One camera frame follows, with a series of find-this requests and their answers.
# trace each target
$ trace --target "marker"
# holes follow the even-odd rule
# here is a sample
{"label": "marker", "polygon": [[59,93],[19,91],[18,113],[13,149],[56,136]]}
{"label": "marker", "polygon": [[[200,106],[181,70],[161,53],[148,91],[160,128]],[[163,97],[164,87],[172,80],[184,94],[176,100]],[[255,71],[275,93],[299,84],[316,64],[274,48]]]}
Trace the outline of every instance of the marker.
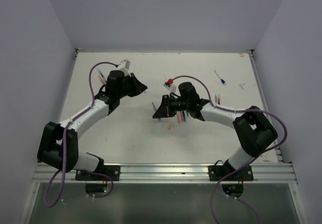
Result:
{"label": "marker", "polygon": [[178,123],[180,123],[180,114],[179,114],[179,112],[177,112],[177,120],[178,120]]}
{"label": "marker", "polygon": [[184,122],[186,122],[187,120],[186,120],[185,111],[182,111],[182,115],[183,115],[183,120],[184,120]]}
{"label": "marker", "polygon": [[215,74],[218,76],[218,78],[220,79],[221,83],[225,86],[226,85],[226,82],[223,80],[223,78],[221,78],[219,76],[219,74],[217,73],[217,71],[215,70]]}
{"label": "marker", "polygon": [[99,74],[101,75],[101,77],[103,78],[103,80],[106,82],[106,78],[105,78],[105,76],[103,75],[103,73],[100,71],[100,69],[97,69],[97,71],[99,72]]}
{"label": "marker", "polygon": [[184,121],[182,112],[180,112],[180,116],[181,116],[181,121]]}
{"label": "marker", "polygon": [[106,82],[104,81],[104,79],[101,76],[98,76],[98,78],[100,79],[100,82],[104,85],[106,84]]}
{"label": "marker", "polygon": [[154,112],[156,112],[156,107],[155,107],[155,104],[152,102],[152,107],[154,109]]}

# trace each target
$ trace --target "glass panel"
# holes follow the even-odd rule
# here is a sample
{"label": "glass panel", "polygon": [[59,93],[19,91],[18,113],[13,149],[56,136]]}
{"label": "glass panel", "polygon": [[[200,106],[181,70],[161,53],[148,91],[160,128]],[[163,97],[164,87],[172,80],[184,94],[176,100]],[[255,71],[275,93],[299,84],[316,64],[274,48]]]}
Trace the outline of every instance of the glass panel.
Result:
{"label": "glass panel", "polygon": [[[214,223],[209,198],[213,184],[116,184],[110,196],[86,197],[83,183],[66,184],[63,202],[44,203],[47,184],[41,184],[30,223]],[[58,193],[53,184],[49,199]],[[246,184],[242,198],[267,224],[299,223],[288,184]],[[256,223],[244,204],[215,194],[214,208],[222,223]]]}

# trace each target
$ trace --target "white wall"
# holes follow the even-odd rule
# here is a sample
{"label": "white wall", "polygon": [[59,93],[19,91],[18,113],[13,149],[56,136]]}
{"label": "white wall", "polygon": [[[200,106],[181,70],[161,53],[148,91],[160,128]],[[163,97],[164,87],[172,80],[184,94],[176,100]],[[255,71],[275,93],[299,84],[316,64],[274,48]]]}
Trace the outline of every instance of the white wall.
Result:
{"label": "white wall", "polygon": [[322,0],[284,0],[255,51],[269,109],[284,119],[284,159],[294,164],[311,223],[322,213]]}
{"label": "white wall", "polygon": [[43,127],[60,113],[74,53],[49,0],[0,5],[0,222],[16,223]]}
{"label": "white wall", "polygon": [[254,49],[282,0],[50,0],[88,51]]}

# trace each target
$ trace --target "stain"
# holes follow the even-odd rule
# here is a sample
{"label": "stain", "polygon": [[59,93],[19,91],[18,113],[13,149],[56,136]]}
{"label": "stain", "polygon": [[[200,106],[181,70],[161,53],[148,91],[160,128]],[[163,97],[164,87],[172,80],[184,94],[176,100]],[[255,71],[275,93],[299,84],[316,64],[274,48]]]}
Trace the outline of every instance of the stain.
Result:
{"label": "stain", "polygon": [[242,88],[243,90],[245,90],[244,88],[243,88],[243,86],[244,85],[246,85],[245,83],[242,83],[242,84],[240,84],[239,86],[240,86],[240,88]]}

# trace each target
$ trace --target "pen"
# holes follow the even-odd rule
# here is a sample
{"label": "pen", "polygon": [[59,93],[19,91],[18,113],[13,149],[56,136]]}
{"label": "pen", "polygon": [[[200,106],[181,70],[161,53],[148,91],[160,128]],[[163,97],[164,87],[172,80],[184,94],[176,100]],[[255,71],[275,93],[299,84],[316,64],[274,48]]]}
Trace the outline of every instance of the pen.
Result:
{"label": "pen", "polygon": [[216,71],[216,70],[215,70],[215,74],[218,76],[218,78],[220,79],[221,83],[222,83],[223,85],[226,85],[226,82],[223,80],[223,78],[221,78],[221,77],[219,76],[219,74],[217,73],[217,71]]}
{"label": "pen", "polygon": [[186,114],[185,114],[185,111],[182,111],[182,115],[183,115],[184,122],[186,122]]}
{"label": "pen", "polygon": [[100,69],[97,69],[97,71],[99,72],[99,74],[101,75],[101,77],[103,78],[103,80],[106,82],[106,78],[105,76],[103,75],[103,73],[101,72]]}
{"label": "pen", "polygon": [[183,114],[182,114],[183,112],[180,112],[180,116],[181,116],[181,121],[183,122],[184,121],[184,119],[183,119]]}
{"label": "pen", "polygon": [[106,82],[104,81],[104,79],[101,76],[98,76],[98,78],[100,79],[100,82],[104,85],[106,84]]}

